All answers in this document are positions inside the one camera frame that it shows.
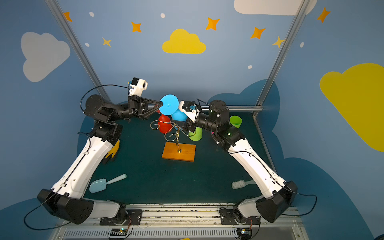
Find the red wine glass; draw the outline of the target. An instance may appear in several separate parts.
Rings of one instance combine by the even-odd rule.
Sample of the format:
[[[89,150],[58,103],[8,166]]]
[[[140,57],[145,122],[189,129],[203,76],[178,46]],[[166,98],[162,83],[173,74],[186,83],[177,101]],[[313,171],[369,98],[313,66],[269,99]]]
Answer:
[[[163,115],[160,110],[157,110],[157,113],[160,114],[157,121],[157,125],[159,127],[158,130],[162,134],[166,134],[173,128],[173,125],[171,124],[171,119],[168,116]]]

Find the blue wine glass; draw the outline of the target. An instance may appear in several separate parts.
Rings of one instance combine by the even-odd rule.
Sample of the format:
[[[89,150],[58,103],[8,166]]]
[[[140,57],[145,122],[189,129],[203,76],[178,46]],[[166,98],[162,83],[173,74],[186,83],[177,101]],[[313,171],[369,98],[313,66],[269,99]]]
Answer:
[[[161,114],[171,116],[175,121],[184,122],[187,120],[187,115],[179,110],[179,100],[174,95],[165,95],[161,98],[163,105],[159,108]]]

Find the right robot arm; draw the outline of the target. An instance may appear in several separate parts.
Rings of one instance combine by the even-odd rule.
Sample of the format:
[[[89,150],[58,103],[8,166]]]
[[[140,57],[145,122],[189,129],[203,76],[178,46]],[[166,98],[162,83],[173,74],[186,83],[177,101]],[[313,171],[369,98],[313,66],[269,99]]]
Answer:
[[[260,197],[245,199],[234,206],[238,222],[261,216],[274,223],[293,203],[297,185],[280,177],[254,151],[245,135],[230,123],[230,110],[225,102],[212,101],[208,114],[194,101],[181,101],[179,110],[188,118],[184,129],[209,131],[216,144],[240,163],[260,189]]]

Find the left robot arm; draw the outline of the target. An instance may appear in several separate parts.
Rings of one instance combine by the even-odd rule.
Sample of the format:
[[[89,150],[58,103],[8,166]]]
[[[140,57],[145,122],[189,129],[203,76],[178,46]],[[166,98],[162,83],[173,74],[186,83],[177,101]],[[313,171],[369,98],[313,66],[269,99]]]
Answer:
[[[84,195],[99,164],[118,146],[123,126],[116,121],[132,117],[148,119],[162,106],[161,101],[137,95],[129,96],[128,102],[120,105],[100,95],[88,97],[84,113],[95,120],[90,137],[63,177],[51,189],[39,192],[39,202],[51,215],[77,225],[99,218],[119,218],[123,222],[125,214],[122,204],[89,200]]]

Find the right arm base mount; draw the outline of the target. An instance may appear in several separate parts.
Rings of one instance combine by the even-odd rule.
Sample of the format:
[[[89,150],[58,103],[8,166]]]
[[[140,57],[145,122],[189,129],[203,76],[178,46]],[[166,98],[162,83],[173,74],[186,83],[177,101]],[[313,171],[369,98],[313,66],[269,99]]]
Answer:
[[[256,207],[257,198],[244,199],[231,208],[220,207],[218,212],[222,225],[253,225],[261,223],[261,215]]]

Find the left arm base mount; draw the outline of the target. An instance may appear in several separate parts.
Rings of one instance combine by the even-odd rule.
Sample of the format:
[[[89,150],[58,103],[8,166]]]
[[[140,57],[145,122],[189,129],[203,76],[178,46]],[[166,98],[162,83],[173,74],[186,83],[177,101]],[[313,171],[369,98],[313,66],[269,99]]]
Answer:
[[[100,226],[138,226],[141,223],[143,210],[122,207],[114,218],[101,218]]]

